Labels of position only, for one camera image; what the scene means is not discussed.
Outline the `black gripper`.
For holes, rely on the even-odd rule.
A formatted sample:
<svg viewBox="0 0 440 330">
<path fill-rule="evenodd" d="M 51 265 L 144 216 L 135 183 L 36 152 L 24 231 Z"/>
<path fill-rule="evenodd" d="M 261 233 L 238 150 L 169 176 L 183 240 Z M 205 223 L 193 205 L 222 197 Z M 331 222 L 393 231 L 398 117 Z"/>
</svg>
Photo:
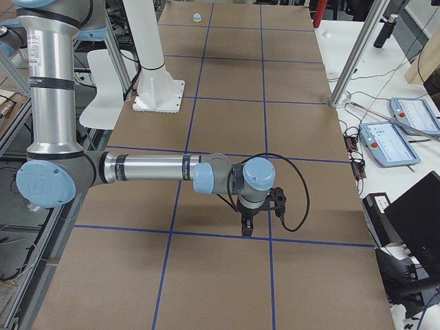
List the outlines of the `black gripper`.
<svg viewBox="0 0 440 330">
<path fill-rule="evenodd" d="M 253 217 L 261 211 L 268 211 L 269 203 L 265 202 L 258 208 L 248 208 L 239 202 L 237 209 L 241 213 L 241 236 L 251 237 L 254 230 Z"/>
</svg>

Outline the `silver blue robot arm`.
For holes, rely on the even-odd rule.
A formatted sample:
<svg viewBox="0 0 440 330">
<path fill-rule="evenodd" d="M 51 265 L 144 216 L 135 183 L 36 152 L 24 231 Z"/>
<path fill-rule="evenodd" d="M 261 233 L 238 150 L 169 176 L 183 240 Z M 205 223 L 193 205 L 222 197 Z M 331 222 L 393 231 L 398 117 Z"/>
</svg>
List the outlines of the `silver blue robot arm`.
<svg viewBox="0 0 440 330">
<path fill-rule="evenodd" d="M 268 211 L 275 195 L 275 168 L 254 156 L 233 164 L 210 155 L 129 155 L 106 149 L 99 132 L 94 150 L 76 138 L 74 38 L 105 24 L 104 1 L 17 1 L 16 16 L 27 33 L 33 135 L 16 187 L 33 204 L 55 208 L 91 187 L 134 180 L 191 182 L 198 193 L 216 194 L 241 215 L 241 234 Z"/>
</svg>

